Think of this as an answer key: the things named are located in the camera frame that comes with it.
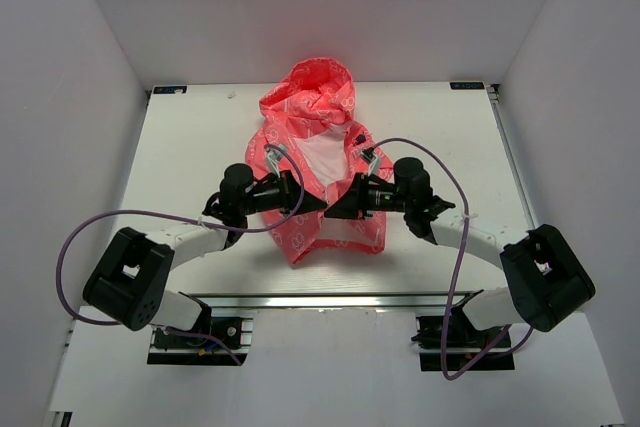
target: gray wall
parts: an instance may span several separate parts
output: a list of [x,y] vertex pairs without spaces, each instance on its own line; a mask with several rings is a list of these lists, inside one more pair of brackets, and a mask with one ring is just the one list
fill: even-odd
[[640,425],[640,0],[548,0],[503,86],[539,220],[592,275],[587,315],[625,420]]
[[358,80],[502,79],[544,0],[97,0],[145,87],[280,80],[305,57]]
[[[0,0],[0,12],[0,423],[31,427],[69,326],[58,250],[117,201],[144,93],[94,0]],[[104,234],[73,248],[65,285],[76,306]]]

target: pink cloth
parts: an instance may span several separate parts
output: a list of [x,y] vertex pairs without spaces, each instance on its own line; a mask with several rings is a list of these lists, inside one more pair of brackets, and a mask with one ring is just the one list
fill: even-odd
[[[353,120],[354,110],[353,79],[344,66],[327,58],[300,62],[260,100],[265,121],[249,142],[245,161],[261,178],[268,173],[264,145],[284,144],[302,170],[307,192],[331,205],[348,190],[356,172],[367,171],[359,153],[374,144],[367,129]],[[356,145],[360,134],[366,140]],[[376,153],[382,157],[378,175],[389,179],[392,163],[380,149]],[[286,159],[280,169],[293,170]],[[262,216],[266,224],[282,218],[277,211]],[[325,219],[323,212],[312,212],[294,217],[271,235],[295,263],[320,248],[377,254],[384,249],[386,223],[383,212],[366,220]]]

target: black label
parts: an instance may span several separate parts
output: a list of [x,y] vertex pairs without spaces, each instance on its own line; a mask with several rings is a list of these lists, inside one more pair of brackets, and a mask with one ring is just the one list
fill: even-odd
[[484,90],[482,82],[449,82],[451,90]]
[[163,87],[154,87],[154,94],[186,94],[187,86],[186,85],[168,85]]

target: red garment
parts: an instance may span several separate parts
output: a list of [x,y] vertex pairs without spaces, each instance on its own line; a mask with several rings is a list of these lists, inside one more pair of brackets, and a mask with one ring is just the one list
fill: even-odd
[[[349,189],[356,172],[367,171],[359,153],[374,144],[367,129],[353,120],[354,110],[353,80],[344,66],[327,58],[300,62],[260,100],[265,121],[249,142],[245,161],[261,178],[268,173],[264,145],[284,144],[302,170],[305,190],[331,205]],[[365,141],[358,144],[360,134]],[[381,156],[377,175],[389,179],[392,163],[380,149],[376,153]],[[280,169],[293,170],[286,159]],[[276,211],[262,216],[266,224],[282,218]],[[386,223],[383,212],[365,220],[325,219],[323,212],[312,212],[294,217],[271,235],[294,263],[327,247],[377,254],[384,249]]]

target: white table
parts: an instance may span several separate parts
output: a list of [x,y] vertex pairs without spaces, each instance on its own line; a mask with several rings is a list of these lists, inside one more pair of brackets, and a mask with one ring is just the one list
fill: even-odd
[[[260,126],[266,85],[189,86],[154,95],[124,208],[197,216],[224,168],[243,160]],[[229,98],[231,92],[235,97]],[[356,117],[377,140],[405,136],[441,155],[471,209],[526,228],[496,121],[484,91],[448,84],[359,84]],[[415,155],[389,145],[392,159]],[[436,192],[459,203],[448,179],[425,161]],[[271,237],[246,236],[227,252],[172,273],[192,293],[441,292],[455,251],[415,239],[388,217],[378,256],[318,251],[292,269]],[[259,219],[251,219],[259,225]],[[165,222],[121,219],[141,230]],[[473,258],[460,290],[504,285],[500,271]],[[83,312],[99,316],[93,308]],[[523,326],[514,328],[517,339]],[[215,426],[575,426],[621,422],[589,325],[574,314],[536,334],[512,372],[471,372],[453,383],[420,372],[411,312],[264,310],[242,368],[148,366],[150,329],[76,325],[51,409],[72,411],[72,427]]]

